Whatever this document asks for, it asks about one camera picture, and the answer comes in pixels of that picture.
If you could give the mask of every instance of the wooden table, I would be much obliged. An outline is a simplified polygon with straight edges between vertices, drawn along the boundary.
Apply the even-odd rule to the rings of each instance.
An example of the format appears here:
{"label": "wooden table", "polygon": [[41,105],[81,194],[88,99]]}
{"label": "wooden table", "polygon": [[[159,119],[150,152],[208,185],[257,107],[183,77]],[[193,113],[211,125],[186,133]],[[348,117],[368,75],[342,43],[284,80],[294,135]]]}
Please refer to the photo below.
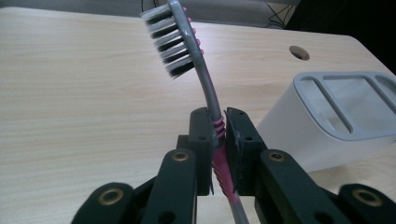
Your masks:
{"label": "wooden table", "polygon": [[[194,23],[220,104],[255,125],[306,71],[393,74],[356,39]],[[290,46],[305,49],[302,61]],[[193,71],[173,80],[137,18],[0,9],[0,223],[70,223],[87,197],[113,181],[138,187],[188,133],[205,106]],[[337,192],[362,183],[396,200],[395,146],[314,172]],[[243,198],[257,223],[252,198]],[[198,223],[233,223],[228,203],[199,197]]]}

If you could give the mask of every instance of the light wood tabletop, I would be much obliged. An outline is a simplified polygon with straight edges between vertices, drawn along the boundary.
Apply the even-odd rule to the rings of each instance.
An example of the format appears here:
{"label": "light wood tabletop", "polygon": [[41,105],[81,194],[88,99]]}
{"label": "light wood tabletop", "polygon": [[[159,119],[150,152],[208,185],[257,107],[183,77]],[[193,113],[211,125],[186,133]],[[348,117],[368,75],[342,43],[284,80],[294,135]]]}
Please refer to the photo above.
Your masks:
{"label": "light wood tabletop", "polygon": [[[255,125],[299,73],[393,76],[349,36],[192,26],[222,109],[244,110]],[[0,223],[70,223],[98,187],[138,187],[158,173],[202,106],[195,72],[170,78],[138,18],[0,9]],[[310,175],[334,193],[362,183],[395,201],[395,149]],[[253,199],[242,200],[257,223]],[[215,195],[198,198],[197,222],[233,223],[217,181]]]}

